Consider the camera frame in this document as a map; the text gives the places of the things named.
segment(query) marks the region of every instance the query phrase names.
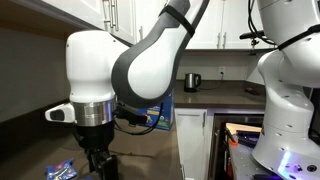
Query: white wall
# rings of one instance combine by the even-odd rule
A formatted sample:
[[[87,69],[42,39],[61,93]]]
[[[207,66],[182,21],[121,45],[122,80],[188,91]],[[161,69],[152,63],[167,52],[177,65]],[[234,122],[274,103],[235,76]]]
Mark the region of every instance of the white wall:
[[[257,56],[249,55],[184,55],[181,58],[177,79],[183,80],[186,73],[201,74],[203,80],[220,80],[218,68],[225,66],[224,80],[246,80]]]
[[[64,41],[0,28],[0,122],[68,94]]]

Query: blue box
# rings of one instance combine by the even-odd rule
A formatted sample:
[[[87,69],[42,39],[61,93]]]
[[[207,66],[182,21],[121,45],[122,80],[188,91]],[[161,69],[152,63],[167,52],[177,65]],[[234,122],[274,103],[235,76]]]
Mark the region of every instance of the blue box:
[[[162,115],[159,119],[157,129],[169,131],[173,122],[173,93],[171,93],[163,102]],[[147,124],[142,126],[151,127],[158,119],[160,111],[160,104],[152,108],[138,109],[139,114],[148,116]]]

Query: wall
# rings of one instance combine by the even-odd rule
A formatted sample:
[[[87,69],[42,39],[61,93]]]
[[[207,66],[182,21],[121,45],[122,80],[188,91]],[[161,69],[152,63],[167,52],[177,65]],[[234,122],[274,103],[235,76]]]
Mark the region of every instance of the wall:
[[[177,79],[183,80],[186,73],[201,74],[204,80],[220,80],[219,66],[225,66],[224,80],[246,80],[252,73],[252,65],[258,56],[224,53],[223,55],[190,55],[182,56]]]
[[[68,97],[65,42],[0,28],[0,122]]]

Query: black cable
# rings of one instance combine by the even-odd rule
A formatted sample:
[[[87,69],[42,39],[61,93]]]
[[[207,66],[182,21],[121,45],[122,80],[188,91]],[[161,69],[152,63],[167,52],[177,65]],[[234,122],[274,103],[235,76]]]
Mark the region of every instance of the black cable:
[[[255,3],[255,0],[253,0],[252,3],[251,3],[251,0],[248,0],[248,26],[249,26],[249,29],[250,29],[251,33],[254,34],[256,37],[258,37],[259,39],[261,39],[262,41],[264,41],[267,44],[276,45],[270,39],[264,38],[263,36],[261,36],[258,33],[258,30],[255,27],[255,25],[254,25],[254,23],[252,21],[252,16],[251,16],[254,3]]]
[[[200,89],[200,90],[213,90],[213,89],[219,88],[221,86],[221,84],[222,84],[223,76],[224,76],[224,74],[222,74],[221,79],[219,81],[219,84],[216,87],[213,87],[213,88],[198,88],[198,89]]]
[[[116,126],[117,126],[117,127],[115,127],[115,129],[120,131],[120,132],[123,132],[123,133],[126,133],[126,134],[130,134],[130,135],[133,135],[133,136],[141,136],[141,135],[148,134],[148,133],[152,132],[157,127],[157,125],[159,123],[159,120],[160,120],[160,117],[162,115],[162,111],[163,111],[163,103],[161,103],[161,105],[160,105],[159,116],[158,116],[156,122],[151,127],[149,127],[146,130],[143,130],[141,132],[128,132],[128,131],[125,131],[117,123],[115,123]]]

